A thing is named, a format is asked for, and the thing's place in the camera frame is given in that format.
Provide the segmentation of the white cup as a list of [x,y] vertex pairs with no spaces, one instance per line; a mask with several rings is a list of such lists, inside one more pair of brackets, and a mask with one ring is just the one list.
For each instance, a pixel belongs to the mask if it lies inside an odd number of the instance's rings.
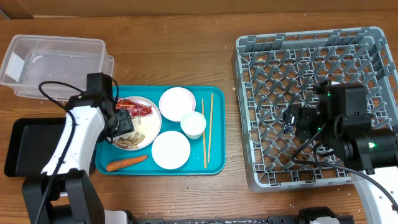
[[180,126],[190,139],[198,139],[206,129],[206,119],[201,113],[192,111],[182,118]]

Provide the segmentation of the white bowl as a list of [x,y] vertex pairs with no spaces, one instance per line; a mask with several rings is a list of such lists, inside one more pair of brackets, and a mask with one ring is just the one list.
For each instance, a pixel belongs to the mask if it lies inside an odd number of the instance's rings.
[[189,159],[191,152],[187,137],[178,131],[159,134],[152,143],[152,158],[155,163],[167,170],[178,169]]
[[196,99],[191,91],[182,87],[166,90],[159,100],[161,115],[173,122],[181,122],[182,118],[196,108]]

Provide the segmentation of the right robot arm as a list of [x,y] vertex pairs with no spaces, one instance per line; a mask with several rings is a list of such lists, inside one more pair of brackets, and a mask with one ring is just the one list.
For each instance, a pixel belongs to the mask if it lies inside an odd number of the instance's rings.
[[283,132],[303,141],[292,162],[299,163],[298,154],[313,141],[329,148],[342,165],[310,159],[302,163],[349,172],[368,223],[397,223],[397,134],[372,128],[365,86],[326,80],[313,90],[316,107],[290,105],[284,112]]

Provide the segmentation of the red snack wrapper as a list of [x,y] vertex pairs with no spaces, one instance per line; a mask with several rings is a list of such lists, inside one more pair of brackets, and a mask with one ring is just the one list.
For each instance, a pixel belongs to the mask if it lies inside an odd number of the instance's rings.
[[151,105],[143,105],[127,98],[121,98],[118,100],[116,103],[116,108],[125,109],[129,112],[131,118],[149,116],[153,114]]

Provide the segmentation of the wooden chopstick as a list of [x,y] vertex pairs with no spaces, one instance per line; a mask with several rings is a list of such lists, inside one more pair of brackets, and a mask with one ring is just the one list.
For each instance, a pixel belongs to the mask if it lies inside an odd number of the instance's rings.
[[209,143],[208,143],[208,157],[207,163],[210,163],[210,154],[211,154],[211,139],[212,139],[212,126],[213,126],[213,100],[214,94],[211,94],[211,107],[210,107],[210,127],[209,127]]
[[207,161],[206,161],[206,119],[205,119],[205,104],[204,104],[204,99],[201,99],[201,113],[204,117],[204,123],[205,123],[205,128],[202,133],[202,138],[203,138],[203,157],[204,157],[204,169],[207,169]]

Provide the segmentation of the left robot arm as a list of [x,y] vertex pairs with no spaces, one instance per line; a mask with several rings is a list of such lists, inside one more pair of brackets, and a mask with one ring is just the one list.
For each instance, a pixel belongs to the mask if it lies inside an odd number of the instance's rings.
[[125,109],[117,109],[117,81],[89,73],[86,89],[62,105],[66,121],[57,147],[38,177],[22,185],[32,223],[135,223],[129,210],[106,210],[89,178],[99,142],[133,131]]

